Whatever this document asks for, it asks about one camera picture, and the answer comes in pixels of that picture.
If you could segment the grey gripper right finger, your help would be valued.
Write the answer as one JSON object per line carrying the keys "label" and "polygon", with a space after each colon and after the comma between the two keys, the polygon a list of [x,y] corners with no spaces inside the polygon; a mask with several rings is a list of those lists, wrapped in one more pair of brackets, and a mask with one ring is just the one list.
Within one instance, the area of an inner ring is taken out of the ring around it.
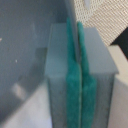
{"label": "grey gripper right finger", "polygon": [[82,68],[81,128],[107,128],[118,69],[95,28],[78,23]]}

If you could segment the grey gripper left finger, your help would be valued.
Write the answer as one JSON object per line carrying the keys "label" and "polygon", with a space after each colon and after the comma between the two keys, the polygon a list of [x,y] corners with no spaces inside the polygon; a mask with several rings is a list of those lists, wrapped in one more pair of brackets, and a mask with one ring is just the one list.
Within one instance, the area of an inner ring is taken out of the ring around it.
{"label": "grey gripper left finger", "polygon": [[53,128],[79,128],[81,77],[70,20],[51,26],[45,75],[50,85]]}

